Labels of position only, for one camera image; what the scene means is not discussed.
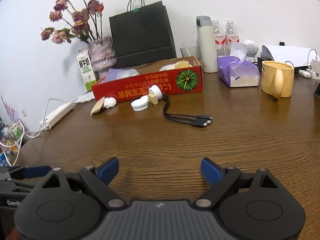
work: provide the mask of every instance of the bag handle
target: bag handle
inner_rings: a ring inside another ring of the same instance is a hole
[[[128,5],[127,5],[127,12],[129,11],[129,4],[130,4],[130,11],[132,10],[132,0],[129,0]],[[141,7],[145,6],[144,0],[141,0]]]

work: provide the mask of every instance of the red cardboard box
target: red cardboard box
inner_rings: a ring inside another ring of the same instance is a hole
[[[181,60],[188,61],[193,67],[159,71],[163,66],[174,64]],[[133,76],[92,85],[95,99],[113,97],[117,102],[124,102],[140,98],[148,94],[152,85],[157,85],[163,93],[168,95],[192,93],[202,91],[202,77],[200,62],[195,57],[161,60],[135,68],[139,76]]]

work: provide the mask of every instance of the brown wood tabletop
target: brown wood tabletop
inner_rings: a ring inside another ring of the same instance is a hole
[[[164,102],[134,112],[130,102],[93,117],[95,101],[78,104],[51,131],[26,143],[20,165],[48,164],[76,172],[117,157],[109,185],[134,198],[193,201],[209,188],[199,171],[203,157],[222,167],[268,168],[303,206],[299,239],[320,236],[320,99],[314,80],[295,78],[292,96],[276,101],[257,87],[228,88],[217,73],[204,74],[204,91],[169,96],[169,113],[213,116],[206,128],[165,119]]]

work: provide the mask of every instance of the bouquet of dried flowers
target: bouquet of dried flowers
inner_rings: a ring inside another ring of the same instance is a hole
[[[102,11],[104,6],[97,0],[90,0],[88,3],[85,0],[83,1],[85,8],[81,11],[77,11],[70,0],[56,0],[56,4],[53,7],[54,11],[50,12],[49,19],[52,22],[63,20],[66,22],[66,25],[60,30],[56,30],[54,27],[42,29],[41,39],[43,41],[48,40],[52,35],[52,42],[56,44],[62,44],[65,41],[71,43],[71,39],[73,38],[78,38],[86,43],[96,39],[102,39]],[[72,17],[73,24],[68,22],[63,16],[65,11]],[[93,21],[96,36],[93,34],[90,25],[88,24],[89,18]],[[98,18],[100,18],[100,33],[98,32]]]

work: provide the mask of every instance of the white thermos bottle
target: white thermos bottle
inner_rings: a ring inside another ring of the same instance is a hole
[[[196,23],[203,71],[206,73],[217,72],[217,52],[212,21],[209,16],[198,16]]]

